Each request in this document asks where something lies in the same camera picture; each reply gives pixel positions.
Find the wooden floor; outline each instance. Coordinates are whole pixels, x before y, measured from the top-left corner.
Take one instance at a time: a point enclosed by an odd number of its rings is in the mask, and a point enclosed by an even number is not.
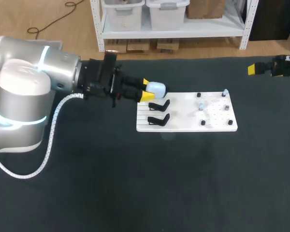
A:
[[[0,0],[0,35],[34,39],[27,28],[43,28],[71,10],[66,0]],[[68,17],[40,33],[39,39],[61,40],[63,49],[78,54],[82,59],[103,58],[97,48],[96,35],[89,0],[77,6]],[[290,54],[290,38],[287,41],[249,42],[247,50],[239,50],[240,38],[187,39],[181,43],[177,54],[149,55],[123,54],[119,59],[166,59],[166,58],[215,58],[249,57]]]

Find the white shelf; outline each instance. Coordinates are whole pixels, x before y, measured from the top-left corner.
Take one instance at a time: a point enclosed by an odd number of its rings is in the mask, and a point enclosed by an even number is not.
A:
[[[105,23],[102,28],[101,36],[103,39],[154,39],[243,36],[245,25],[232,0],[227,0],[222,18],[187,19],[185,17],[181,30],[153,31],[150,24],[149,9],[147,8],[143,9],[140,31],[111,31],[107,15],[105,15]]]

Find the white pegboard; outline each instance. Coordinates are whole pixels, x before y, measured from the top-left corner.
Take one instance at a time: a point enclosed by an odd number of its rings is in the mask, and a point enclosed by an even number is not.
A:
[[[257,7],[258,7],[259,0],[248,0],[247,1],[247,17],[245,22],[245,29],[243,33],[243,37],[241,40],[240,49],[244,50],[247,48],[248,40],[251,33],[251,28],[253,21],[255,19]]]
[[[136,129],[139,132],[221,132],[236,131],[237,123],[232,107],[230,95],[221,96],[222,92],[201,92],[197,93],[168,93],[164,99],[150,102],[164,105],[170,99],[170,105],[165,112],[153,111],[148,108],[148,102],[138,103]],[[203,103],[205,108],[200,111],[199,105]],[[149,125],[149,116],[164,119],[170,114],[168,123],[164,126]]]
[[[100,0],[90,0],[91,5],[91,11],[92,11],[92,17],[93,17],[93,23],[96,30],[96,36],[97,36],[97,43],[99,47],[99,52],[104,52],[104,39],[102,38],[102,22],[101,22],[101,16],[100,16]]]

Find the robotic arm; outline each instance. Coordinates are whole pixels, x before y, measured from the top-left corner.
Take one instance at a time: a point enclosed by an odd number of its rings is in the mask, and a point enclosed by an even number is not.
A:
[[[126,76],[116,66],[115,54],[82,61],[47,41],[1,36],[0,152],[27,152],[39,146],[56,91],[72,93],[65,101],[110,97],[115,107],[121,97],[149,101],[163,98],[168,89],[162,83]]]

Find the cardboard box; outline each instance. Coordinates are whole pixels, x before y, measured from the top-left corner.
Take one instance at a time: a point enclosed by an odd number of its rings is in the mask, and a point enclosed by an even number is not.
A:
[[[107,40],[105,42],[105,51],[114,53],[126,53],[127,52],[127,40]]]
[[[196,18],[222,18],[226,0],[190,0],[187,16]]]
[[[127,53],[144,53],[150,51],[149,39],[129,39],[127,45]]]
[[[179,39],[158,39],[157,49],[160,52],[173,53],[179,49]]]

